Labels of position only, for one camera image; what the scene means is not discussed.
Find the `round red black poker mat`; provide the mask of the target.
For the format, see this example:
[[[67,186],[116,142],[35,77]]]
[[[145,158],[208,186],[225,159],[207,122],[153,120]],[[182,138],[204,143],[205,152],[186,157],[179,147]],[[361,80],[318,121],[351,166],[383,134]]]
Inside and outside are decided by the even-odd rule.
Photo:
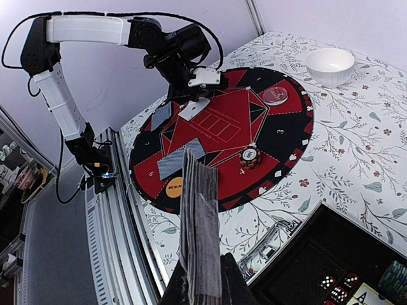
[[[260,67],[230,69],[225,75],[229,87],[205,92],[210,103],[191,121],[178,116],[187,103],[166,100],[163,105],[172,103],[171,117],[152,132],[150,115],[136,136],[129,161],[131,178],[140,196],[155,208],[179,213],[180,197],[169,198],[165,188],[173,178],[183,177],[182,169],[160,180],[157,161],[194,138],[206,152],[199,162],[218,170],[222,212],[276,186],[304,153],[313,130],[314,110],[299,82]],[[263,94],[276,86],[288,91],[288,99],[277,106],[267,105]],[[249,145],[261,151],[261,163],[254,169],[242,168],[239,161],[239,152]]]

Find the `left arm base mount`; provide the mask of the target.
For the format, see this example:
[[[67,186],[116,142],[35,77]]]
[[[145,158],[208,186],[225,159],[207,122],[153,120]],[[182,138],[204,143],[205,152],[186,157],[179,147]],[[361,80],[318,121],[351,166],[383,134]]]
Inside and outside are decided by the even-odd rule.
[[[95,142],[97,145],[89,147],[81,159],[85,172],[93,179],[95,194],[107,191],[117,178],[117,172],[111,159],[113,142]]]

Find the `aluminium poker chip case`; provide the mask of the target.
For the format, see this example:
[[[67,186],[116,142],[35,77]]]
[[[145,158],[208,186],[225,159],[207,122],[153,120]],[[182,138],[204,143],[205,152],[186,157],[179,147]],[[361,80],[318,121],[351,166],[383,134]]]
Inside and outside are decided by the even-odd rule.
[[[362,283],[393,304],[405,304],[406,292],[390,295],[378,283],[392,261],[406,266],[406,254],[391,247],[398,237],[394,225],[406,224],[406,210],[377,215],[365,203],[361,222],[356,225],[324,205],[306,219],[275,216],[238,267],[261,304],[323,304],[329,292],[320,281],[327,275],[342,280],[349,273],[360,280],[342,304]]]

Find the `red black 100 chip stack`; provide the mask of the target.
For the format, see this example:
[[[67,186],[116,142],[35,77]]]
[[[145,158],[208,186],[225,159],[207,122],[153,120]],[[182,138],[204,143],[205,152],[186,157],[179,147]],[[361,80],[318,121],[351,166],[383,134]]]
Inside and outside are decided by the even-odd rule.
[[[239,161],[244,169],[254,169],[261,163],[261,151],[255,145],[249,145],[239,152]]]

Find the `left aluminium frame post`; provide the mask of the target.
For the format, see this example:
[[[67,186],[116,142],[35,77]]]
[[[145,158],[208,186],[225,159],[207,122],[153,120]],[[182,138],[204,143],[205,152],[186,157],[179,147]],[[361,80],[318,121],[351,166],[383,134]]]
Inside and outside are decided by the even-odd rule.
[[[265,34],[266,29],[257,2],[255,0],[245,0],[245,3],[257,35],[262,36]]]

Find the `dealt blue playing cards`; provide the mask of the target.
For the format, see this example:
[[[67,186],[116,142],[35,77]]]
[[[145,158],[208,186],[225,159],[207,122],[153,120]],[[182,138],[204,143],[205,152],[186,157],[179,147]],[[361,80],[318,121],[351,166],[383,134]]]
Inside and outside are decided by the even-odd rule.
[[[187,150],[190,150],[196,159],[202,158],[206,155],[206,152],[200,143],[198,138],[194,138],[185,145],[176,149],[168,156],[157,161],[158,172],[160,180],[165,180],[167,177],[176,173],[183,167],[184,154]]]

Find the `ace of diamonds card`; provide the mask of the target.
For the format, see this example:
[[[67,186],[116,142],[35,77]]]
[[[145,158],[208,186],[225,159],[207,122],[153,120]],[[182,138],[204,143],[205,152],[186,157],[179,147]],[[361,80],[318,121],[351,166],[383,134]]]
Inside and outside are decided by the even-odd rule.
[[[200,114],[210,103],[205,97],[199,97],[196,102],[189,101],[179,112],[178,116],[185,121],[191,121]]]

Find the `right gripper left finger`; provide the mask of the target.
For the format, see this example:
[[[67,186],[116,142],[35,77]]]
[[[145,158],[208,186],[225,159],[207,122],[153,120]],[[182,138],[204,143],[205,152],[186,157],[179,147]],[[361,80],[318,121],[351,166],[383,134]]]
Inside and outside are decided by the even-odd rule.
[[[159,305],[188,305],[188,280],[180,263],[176,264]]]

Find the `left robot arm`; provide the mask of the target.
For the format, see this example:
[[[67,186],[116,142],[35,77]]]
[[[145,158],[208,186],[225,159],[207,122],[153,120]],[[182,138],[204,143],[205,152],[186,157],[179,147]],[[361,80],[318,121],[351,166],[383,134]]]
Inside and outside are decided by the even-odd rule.
[[[1,54],[7,64],[1,68],[1,107],[38,151],[57,163],[59,126],[43,96],[30,96],[28,91],[37,93],[38,86],[18,69],[30,23],[13,28],[27,16],[28,12],[1,7]],[[168,90],[159,72],[144,68],[144,51],[111,44],[62,43],[60,52],[74,101],[96,134],[121,127]]]

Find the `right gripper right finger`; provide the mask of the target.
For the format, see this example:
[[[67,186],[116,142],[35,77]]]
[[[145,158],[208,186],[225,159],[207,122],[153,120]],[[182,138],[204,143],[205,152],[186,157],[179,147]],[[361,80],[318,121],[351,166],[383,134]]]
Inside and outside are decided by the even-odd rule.
[[[259,302],[249,290],[231,253],[221,256],[221,304],[255,305]]]

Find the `lower poker chip row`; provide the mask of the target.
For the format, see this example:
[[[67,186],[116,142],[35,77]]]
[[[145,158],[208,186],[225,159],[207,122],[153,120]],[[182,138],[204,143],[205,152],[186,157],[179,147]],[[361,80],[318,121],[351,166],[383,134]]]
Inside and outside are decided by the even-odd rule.
[[[379,280],[378,286],[390,295],[403,295],[406,292],[406,266],[398,261],[392,261]]]

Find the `white ceramic bowl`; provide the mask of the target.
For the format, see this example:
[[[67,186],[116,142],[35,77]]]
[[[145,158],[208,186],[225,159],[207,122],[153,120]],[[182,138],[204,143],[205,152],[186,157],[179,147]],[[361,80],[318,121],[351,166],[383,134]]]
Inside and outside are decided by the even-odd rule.
[[[354,65],[354,56],[338,48],[320,48],[305,57],[305,66],[312,79],[328,88],[336,88],[349,81]]]

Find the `orange big blind button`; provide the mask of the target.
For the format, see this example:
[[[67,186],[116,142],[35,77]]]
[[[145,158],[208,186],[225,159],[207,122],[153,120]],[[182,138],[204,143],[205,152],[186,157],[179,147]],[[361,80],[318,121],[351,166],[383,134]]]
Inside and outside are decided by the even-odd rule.
[[[183,178],[175,177],[169,181],[165,188],[165,193],[169,198],[178,198],[182,194]]]

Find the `boxed card deck ace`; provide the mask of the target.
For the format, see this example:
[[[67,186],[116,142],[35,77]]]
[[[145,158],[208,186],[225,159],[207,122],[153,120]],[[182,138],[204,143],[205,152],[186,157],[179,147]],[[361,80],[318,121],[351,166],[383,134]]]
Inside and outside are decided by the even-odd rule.
[[[347,305],[393,305],[393,303],[366,283],[362,283],[348,300]]]

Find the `front aluminium rail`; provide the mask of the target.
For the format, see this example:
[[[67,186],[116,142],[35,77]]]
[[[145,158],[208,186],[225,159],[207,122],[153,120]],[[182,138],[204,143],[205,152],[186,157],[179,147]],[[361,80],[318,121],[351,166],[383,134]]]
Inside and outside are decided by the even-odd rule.
[[[155,258],[142,205],[127,172],[118,132],[108,128],[97,142],[111,157],[115,178],[109,186],[85,186],[88,249],[98,304],[158,304],[167,278]]]

